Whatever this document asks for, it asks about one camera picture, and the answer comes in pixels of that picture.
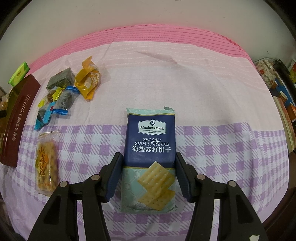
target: pink striped border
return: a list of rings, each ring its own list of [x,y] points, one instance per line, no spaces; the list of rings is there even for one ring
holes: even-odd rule
[[[48,52],[30,64],[30,73],[64,55],[122,41],[192,44],[228,56],[246,58],[253,64],[249,55],[237,43],[220,34],[198,28],[153,24],[111,28],[75,39]]]

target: screw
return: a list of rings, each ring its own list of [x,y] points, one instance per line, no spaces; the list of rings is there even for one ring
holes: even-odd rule
[[[68,183],[66,181],[62,181],[60,184],[59,184],[62,188],[64,188],[65,186],[68,185]]]
[[[98,174],[92,175],[91,176],[91,179],[94,180],[94,181],[99,180],[100,179],[100,175],[98,175]]]
[[[229,185],[232,187],[235,187],[237,185],[237,183],[235,181],[229,181]]]
[[[204,180],[205,179],[205,175],[203,175],[203,174],[197,174],[197,178],[199,179],[199,180]]]

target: cracker image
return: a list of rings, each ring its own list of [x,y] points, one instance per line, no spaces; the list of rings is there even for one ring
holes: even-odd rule
[[[160,197],[174,181],[174,175],[156,161],[138,179],[138,182],[155,197]]]
[[[175,191],[169,189],[164,190],[160,197],[155,197],[151,193],[146,192],[138,201],[144,203],[147,207],[161,211],[174,195]]]

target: tablecloth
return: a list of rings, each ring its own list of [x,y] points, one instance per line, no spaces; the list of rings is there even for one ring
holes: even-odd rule
[[[51,76],[93,55],[102,74],[92,101],[79,96],[69,115],[33,130],[37,104]],[[288,151],[283,125],[265,83],[248,54],[232,40],[206,30],[139,25],[92,33],[30,64],[41,88],[28,114],[16,169],[0,165],[0,191],[14,229],[28,238],[48,197],[35,190],[39,134],[59,130],[60,180],[81,182],[124,151],[126,107],[176,111],[176,151],[214,181],[235,180],[261,221],[287,190]],[[194,204],[176,187],[175,212],[120,212],[120,181],[103,205],[112,240],[184,240]],[[211,240],[218,229],[215,202]],[[78,229],[85,240],[81,202]]]

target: maroon box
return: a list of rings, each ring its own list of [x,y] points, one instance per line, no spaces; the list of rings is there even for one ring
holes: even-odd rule
[[[30,74],[9,93],[7,116],[0,118],[0,162],[4,165],[17,166],[22,131],[39,88]]]

